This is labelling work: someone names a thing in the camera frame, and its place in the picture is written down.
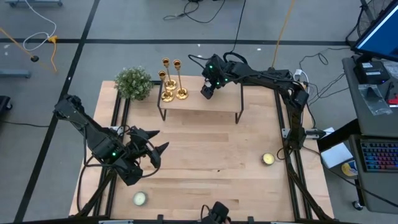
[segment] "floor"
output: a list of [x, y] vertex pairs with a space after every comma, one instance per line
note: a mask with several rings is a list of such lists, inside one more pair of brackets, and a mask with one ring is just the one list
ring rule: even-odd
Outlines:
[[[204, 0], [192, 16], [207, 20], [220, 4]], [[252, 68], [263, 70], [270, 66], [275, 40], [289, 4], [289, 0], [250, 0], [246, 3], [235, 52], [245, 56]], [[56, 34], [61, 38], [55, 57], [58, 73], [32, 63], [20, 49], [0, 36], [0, 67], [27, 69], [32, 73], [30, 79], [1, 79], [0, 95], [10, 96], [14, 105], [2, 119], [48, 125], [54, 104], [61, 92], [66, 91], [78, 95], [86, 112], [92, 116], [103, 80], [114, 79], [124, 67], [139, 65], [158, 80], [157, 72], [163, 69], [162, 57], [178, 58], [182, 61], [183, 74], [199, 75], [200, 67], [189, 61], [187, 55], [208, 57], [230, 51], [243, 0], [226, 0], [224, 8], [208, 24], [188, 18], [162, 20], [166, 15], [180, 14], [184, 5], [183, 0], [68, 0], [64, 1], [63, 7], [34, 6], [37, 12], [57, 24]], [[344, 38], [354, 26], [358, 13], [359, 1], [354, 0], [296, 1], [275, 68], [288, 68], [294, 72], [305, 55], [316, 54], [328, 47], [344, 47]], [[88, 19], [93, 19], [92, 23], [86, 24]], [[11, 8], [4, 0], [0, 1], [0, 26], [18, 41], [35, 32], [52, 31], [52, 25], [29, 8], [23, 5]], [[51, 67], [52, 50], [52, 44], [44, 44], [34, 53], [42, 63]], [[302, 67], [310, 82], [321, 88], [342, 73], [341, 59], [352, 54], [348, 49], [328, 50], [324, 53], [328, 65], [315, 57], [306, 59]], [[342, 78], [329, 91], [346, 87], [346, 80]], [[318, 100], [311, 109], [318, 128], [332, 126], [337, 129], [355, 117], [348, 91]], [[46, 133], [47, 128], [1, 125], [0, 223], [14, 221], [40, 151], [40, 158], [44, 158], [46, 147], [41, 149], [46, 143], [49, 144], [47, 156], [24, 221], [68, 215], [80, 169], [83, 140], [64, 121], [58, 122], [53, 135], [47, 135], [45, 139]], [[355, 189], [329, 172], [325, 175], [336, 218], [358, 223], [398, 223], [397, 215], [371, 213], [366, 209], [356, 211], [351, 206], [356, 200]]]

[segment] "keyboard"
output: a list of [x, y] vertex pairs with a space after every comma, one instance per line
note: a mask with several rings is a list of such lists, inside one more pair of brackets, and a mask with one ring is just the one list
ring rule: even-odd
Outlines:
[[398, 172], [398, 141], [361, 139], [364, 167], [368, 172]]

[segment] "green plant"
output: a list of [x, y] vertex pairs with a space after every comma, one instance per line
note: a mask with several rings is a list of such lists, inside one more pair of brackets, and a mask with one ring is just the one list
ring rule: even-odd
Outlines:
[[143, 100], [149, 96], [154, 84], [150, 75], [142, 67], [124, 68], [115, 79], [115, 88], [123, 98], [131, 101]]

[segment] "wooden table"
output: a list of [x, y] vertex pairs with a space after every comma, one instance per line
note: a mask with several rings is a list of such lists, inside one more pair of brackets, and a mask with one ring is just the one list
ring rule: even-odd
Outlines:
[[[105, 81], [99, 93], [94, 119], [102, 126], [111, 122], [116, 98], [113, 87], [113, 82]], [[197, 220], [203, 204], [211, 207], [219, 200], [229, 208], [232, 220], [247, 220], [248, 216], [256, 221], [294, 220], [284, 161], [276, 159], [268, 167], [261, 162], [265, 152], [276, 155], [282, 147], [273, 90], [245, 86], [245, 112], [239, 124], [231, 122], [233, 114], [214, 111], [172, 110], [167, 120], [162, 121], [156, 105], [158, 93], [159, 86], [155, 86], [150, 97], [132, 102], [127, 124], [148, 131], [160, 130], [151, 139], [152, 143], [160, 145], [169, 141], [170, 146], [162, 154], [162, 167], [156, 175], [129, 187], [118, 179], [111, 218], [155, 220], [158, 214], [163, 214], [166, 220]], [[312, 126], [307, 110], [303, 123], [306, 128]], [[304, 145], [318, 150], [316, 141], [306, 140]], [[325, 213], [333, 217], [319, 156], [304, 149], [300, 153], [308, 191]], [[141, 167], [144, 174], [154, 170], [146, 159]], [[81, 206], [96, 190], [100, 173], [100, 168], [86, 169]], [[296, 189], [300, 214], [305, 217], [301, 193]], [[138, 191], [148, 195], [142, 207], [132, 202]], [[103, 195], [100, 214], [104, 212], [107, 196]], [[75, 213], [76, 194], [70, 209], [70, 214]]]

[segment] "gold candlestick holder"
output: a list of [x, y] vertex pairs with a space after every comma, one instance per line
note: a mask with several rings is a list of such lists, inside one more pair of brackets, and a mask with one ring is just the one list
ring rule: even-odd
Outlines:
[[175, 90], [177, 88], [177, 82], [170, 77], [170, 72], [169, 72], [169, 65], [170, 65], [170, 59], [168, 58], [163, 58], [162, 59], [164, 67], [166, 67], [167, 71], [167, 76], [169, 77], [169, 80], [165, 82], [165, 88], [169, 91]]
[[166, 72], [165, 71], [160, 71], [159, 72], [159, 77], [162, 80], [163, 84], [164, 84], [164, 89], [165, 91], [162, 92], [161, 98], [163, 100], [163, 102], [171, 102], [174, 100], [174, 94], [172, 91], [167, 90], [166, 88]]
[[173, 61], [173, 64], [174, 64], [175, 69], [177, 70], [178, 81], [180, 82], [180, 88], [177, 90], [176, 97], [180, 100], [187, 99], [188, 90], [186, 88], [182, 88], [182, 83], [181, 83], [181, 76], [180, 76], [181, 61], [176, 59]]

